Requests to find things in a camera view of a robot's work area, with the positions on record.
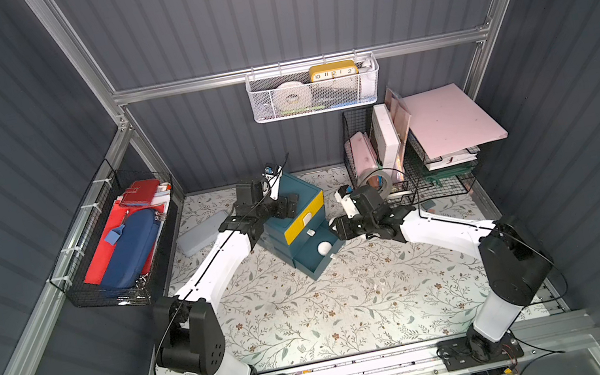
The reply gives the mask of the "yellow drawer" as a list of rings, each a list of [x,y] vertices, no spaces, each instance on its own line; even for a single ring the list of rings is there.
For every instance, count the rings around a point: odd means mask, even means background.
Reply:
[[[317,213],[323,209],[324,203],[323,191],[320,191],[303,212],[295,217],[295,220],[290,223],[284,232],[285,242],[288,246],[295,242],[296,238],[305,230]]]

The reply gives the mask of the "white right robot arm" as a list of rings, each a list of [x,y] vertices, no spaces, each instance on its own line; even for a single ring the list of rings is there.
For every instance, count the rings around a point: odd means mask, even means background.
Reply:
[[[423,243],[481,262],[490,291],[466,333],[471,351],[477,354],[490,353],[510,339],[511,326],[555,267],[551,258],[525,242],[504,219],[463,220],[417,206],[395,206],[370,185],[342,186],[335,199],[345,213],[328,225],[341,240],[363,236]]]

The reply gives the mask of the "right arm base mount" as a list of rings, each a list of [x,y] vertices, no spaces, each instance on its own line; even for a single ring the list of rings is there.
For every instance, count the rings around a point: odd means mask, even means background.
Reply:
[[[509,331],[499,341],[490,341],[478,333],[436,344],[437,357],[449,372],[502,362],[516,362],[524,351]]]

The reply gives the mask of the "teal bottom drawer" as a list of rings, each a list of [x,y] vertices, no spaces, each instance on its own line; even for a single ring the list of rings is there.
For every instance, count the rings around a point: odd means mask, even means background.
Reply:
[[[318,245],[327,241],[332,244],[332,250],[328,255],[321,256],[317,252]],[[332,260],[343,246],[343,241],[327,227],[320,227],[312,237],[309,237],[297,256],[294,257],[295,268],[307,275],[313,280],[318,280]]]

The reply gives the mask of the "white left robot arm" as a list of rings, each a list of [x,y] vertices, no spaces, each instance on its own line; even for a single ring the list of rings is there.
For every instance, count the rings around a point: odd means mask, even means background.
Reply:
[[[289,201],[279,196],[282,177],[282,167],[268,164],[260,181],[237,186],[233,213],[220,224],[204,262],[174,296],[154,306],[156,367],[191,375],[254,374],[249,364],[226,352],[217,309],[264,224],[288,214]]]

